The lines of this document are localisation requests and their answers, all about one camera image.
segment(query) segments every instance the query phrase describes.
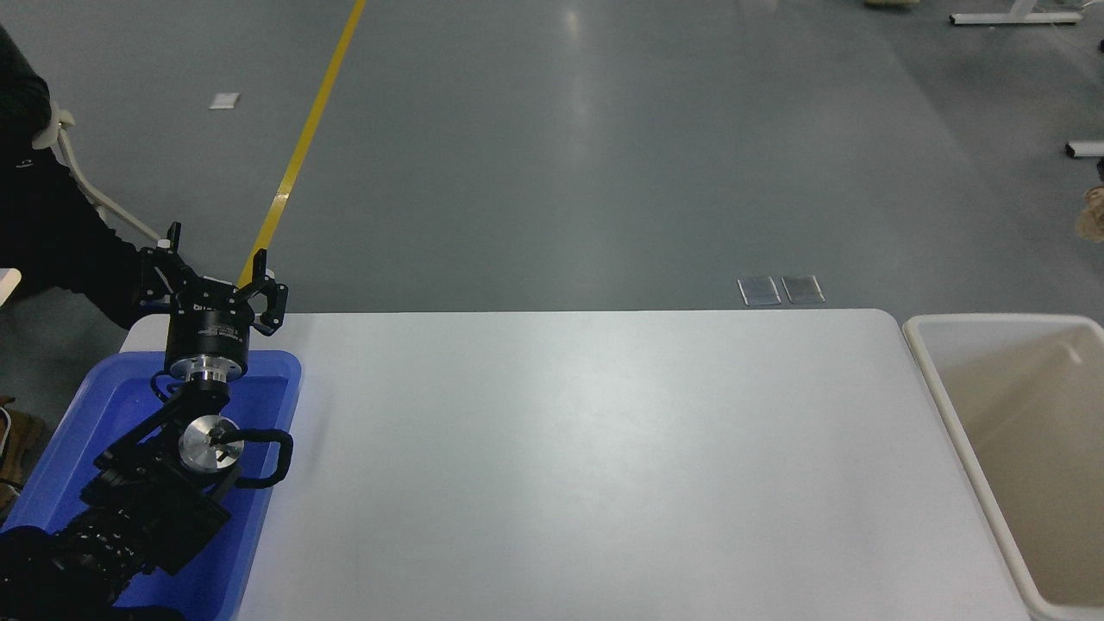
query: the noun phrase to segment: white metal frame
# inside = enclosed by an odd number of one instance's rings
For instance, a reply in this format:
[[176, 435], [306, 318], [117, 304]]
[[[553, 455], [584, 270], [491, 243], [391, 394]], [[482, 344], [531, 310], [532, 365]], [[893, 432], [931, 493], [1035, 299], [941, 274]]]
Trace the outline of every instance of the white metal frame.
[[1016, 0], [1007, 13], [952, 13], [954, 25], [980, 24], [1028, 24], [1028, 23], [1078, 23], [1081, 13], [1078, 11], [1032, 12], [1038, 0]]
[[107, 213], [110, 212], [151, 241], [157, 242], [160, 240], [163, 235], [158, 234], [153, 229], [147, 227], [146, 223], [119, 207], [119, 203], [108, 198], [107, 194], [97, 190], [95, 186], [88, 182], [88, 179], [81, 171], [81, 167], [76, 164], [76, 156], [73, 154], [73, 144], [70, 141], [67, 133], [70, 127], [76, 125], [76, 120], [73, 119], [73, 115], [68, 110], [60, 109], [55, 103], [51, 102], [50, 107], [53, 112], [50, 125], [34, 137], [32, 146], [36, 149], [46, 149], [56, 144], [61, 148], [62, 157], [65, 158], [65, 162], [73, 173], [73, 179], [76, 181], [77, 187], [81, 188], [81, 192], [96, 207], [96, 211], [100, 218], [106, 220]]

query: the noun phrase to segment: white table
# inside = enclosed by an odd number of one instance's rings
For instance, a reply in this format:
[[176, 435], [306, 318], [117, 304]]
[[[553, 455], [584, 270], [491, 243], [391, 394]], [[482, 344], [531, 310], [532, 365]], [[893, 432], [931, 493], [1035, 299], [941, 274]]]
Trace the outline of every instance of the white table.
[[1028, 618], [884, 313], [290, 315], [253, 348], [304, 386], [240, 619]]

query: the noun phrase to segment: black sleeve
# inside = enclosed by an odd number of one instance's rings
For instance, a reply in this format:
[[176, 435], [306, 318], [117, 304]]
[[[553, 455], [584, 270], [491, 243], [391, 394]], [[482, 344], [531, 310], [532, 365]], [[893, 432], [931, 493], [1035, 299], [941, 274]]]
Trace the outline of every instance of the black sleeve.
[[50, 123], [50, 91], [0, 25], [0, 149], [30, 147]]

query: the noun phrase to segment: person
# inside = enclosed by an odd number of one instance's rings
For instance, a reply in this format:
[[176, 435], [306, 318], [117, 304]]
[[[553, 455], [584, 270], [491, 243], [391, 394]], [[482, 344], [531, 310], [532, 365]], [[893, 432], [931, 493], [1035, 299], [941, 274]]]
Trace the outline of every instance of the person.
[[119, 327], [138, 306], [138, 250], [100, 220], [66, 167], [32, 138], [51, 119], [50, 91], [0, 24], [0, 267], [20, 288], [84, 294]]

